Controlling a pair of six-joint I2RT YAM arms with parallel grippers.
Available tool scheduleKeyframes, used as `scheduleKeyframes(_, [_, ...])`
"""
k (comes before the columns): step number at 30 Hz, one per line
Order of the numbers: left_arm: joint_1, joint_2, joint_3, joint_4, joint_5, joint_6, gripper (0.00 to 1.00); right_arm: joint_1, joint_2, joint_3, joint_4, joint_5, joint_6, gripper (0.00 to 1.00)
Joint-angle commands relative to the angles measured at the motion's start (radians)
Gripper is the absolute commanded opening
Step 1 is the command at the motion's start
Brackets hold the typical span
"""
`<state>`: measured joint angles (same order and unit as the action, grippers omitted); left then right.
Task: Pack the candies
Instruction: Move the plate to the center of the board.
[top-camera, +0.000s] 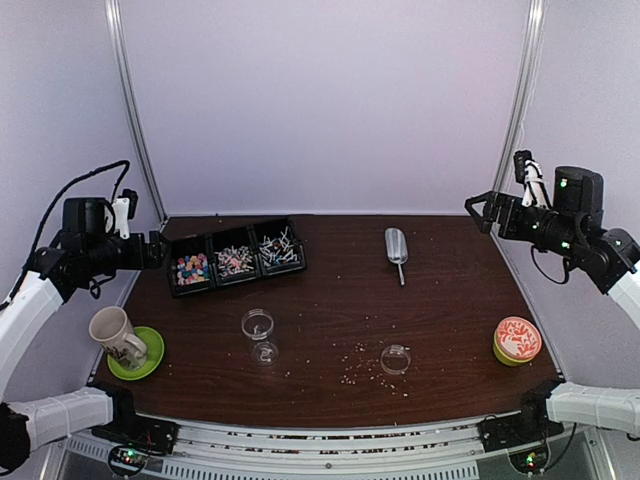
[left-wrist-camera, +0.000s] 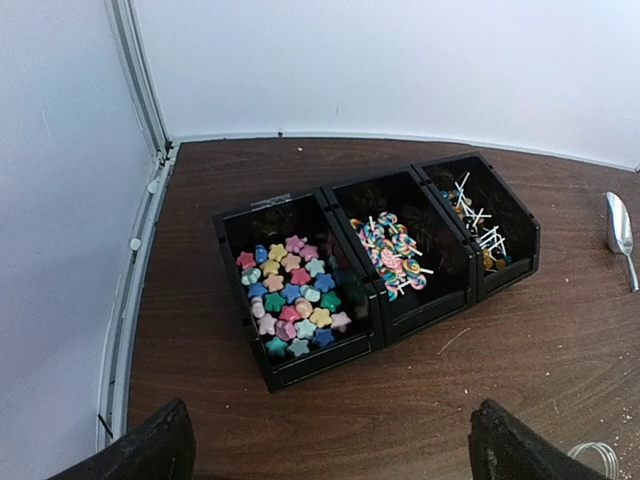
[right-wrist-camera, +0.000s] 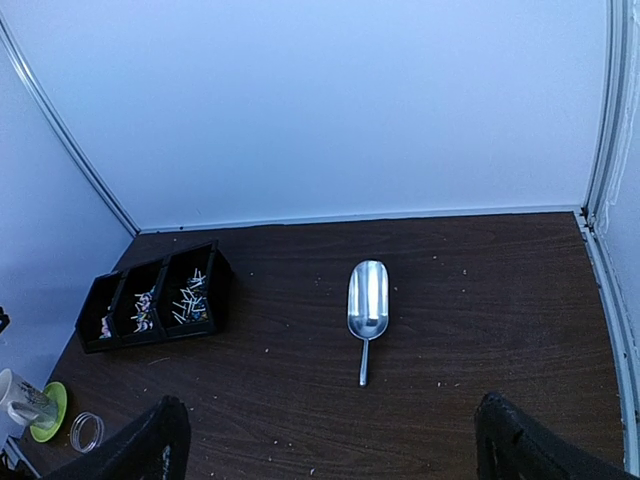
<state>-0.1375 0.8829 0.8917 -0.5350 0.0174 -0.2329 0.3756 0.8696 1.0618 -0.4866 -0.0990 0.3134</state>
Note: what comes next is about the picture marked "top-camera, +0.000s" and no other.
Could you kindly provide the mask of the black three-compartment candy bin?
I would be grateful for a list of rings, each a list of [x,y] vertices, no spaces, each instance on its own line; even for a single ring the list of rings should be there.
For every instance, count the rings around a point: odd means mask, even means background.
[[[167,278],[174,298],[304,271],[303,241],[288,217],[172,240]]]

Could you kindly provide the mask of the metal scoop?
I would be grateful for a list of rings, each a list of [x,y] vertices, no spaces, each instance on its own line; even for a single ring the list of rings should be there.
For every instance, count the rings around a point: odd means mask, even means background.
[[[399,283],[404,287],[406,282],[403,265],[408,260],[408,248],[405,235],[398,228],[387,228],[384,236],[387,258],[397,267]]]

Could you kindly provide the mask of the clear plastic jar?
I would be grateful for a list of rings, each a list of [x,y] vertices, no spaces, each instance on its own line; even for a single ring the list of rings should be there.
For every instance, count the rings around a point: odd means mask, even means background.
[[[265,309],[252,309],[241,319],[241,332],[249,345],[252,361],[259,366],[271,366],[279,357],[276,345],[275,320]]]

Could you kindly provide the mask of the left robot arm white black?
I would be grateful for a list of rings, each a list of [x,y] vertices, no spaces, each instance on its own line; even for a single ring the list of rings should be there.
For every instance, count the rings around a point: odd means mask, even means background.
[[[114,201],[69,198],[62,227],[51,243],[37,248],[1,305],[1,384],[8,385],[18,363],[45,323],[77,290],[95,294],[97,277],[120,270],[164,266],[168,240],[159,232],[132,233],[135,209],[128,196]],[[110,384],[92,384],[40,400],[1,403],[1,473],[20,468],[30,454],[76,432],[105,425],[123,444],[144,433],[133,395]]]

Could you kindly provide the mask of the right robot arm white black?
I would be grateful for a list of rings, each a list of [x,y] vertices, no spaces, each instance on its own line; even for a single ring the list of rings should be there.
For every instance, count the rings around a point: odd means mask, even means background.
[[[532,197],[529,201],[487,191],[466,199],[465,208],[481,232],[495,231],[504,240],[555,253],[566,273],[578,271],[582,285],[562,309],[571,320],[593,307],[638,326],[639,245],[625,230],[603,227],[602,176],[580,167],[557,167],[549,207],[543,204],[544,191],[534,185],[536,179],[535,169],[518,178]],[[519,440],[530,442],[551,422],[591,425],[638,438],[639,390],[549,381],[524,397],[512,430]]]

